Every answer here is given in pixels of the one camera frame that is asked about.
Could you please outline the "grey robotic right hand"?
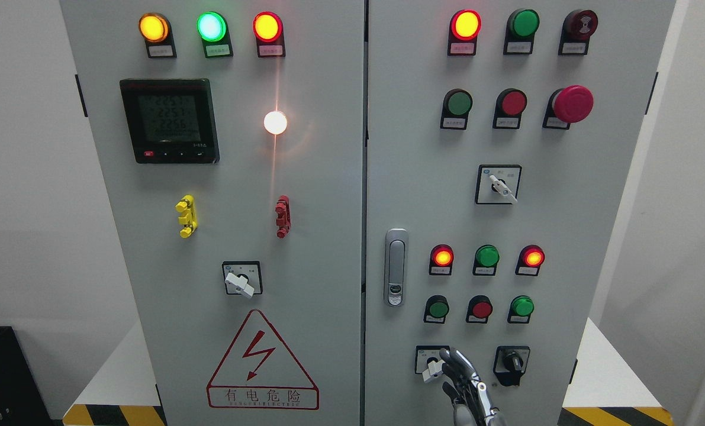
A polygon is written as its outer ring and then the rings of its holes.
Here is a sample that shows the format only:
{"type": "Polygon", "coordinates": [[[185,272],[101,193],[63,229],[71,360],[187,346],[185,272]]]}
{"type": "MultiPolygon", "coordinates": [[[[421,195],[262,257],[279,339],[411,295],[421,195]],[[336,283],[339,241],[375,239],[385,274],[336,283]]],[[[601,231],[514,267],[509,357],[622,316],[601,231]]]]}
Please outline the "grey robotic right hand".
{"type": "Polygon", "coordinates": [[[458,350],[440,350],[442,372],[452,381],[442,390],[453,406],[454,425],[506,425],[504,414],[492,403],[487,385],[473,364],[458,350]]]}

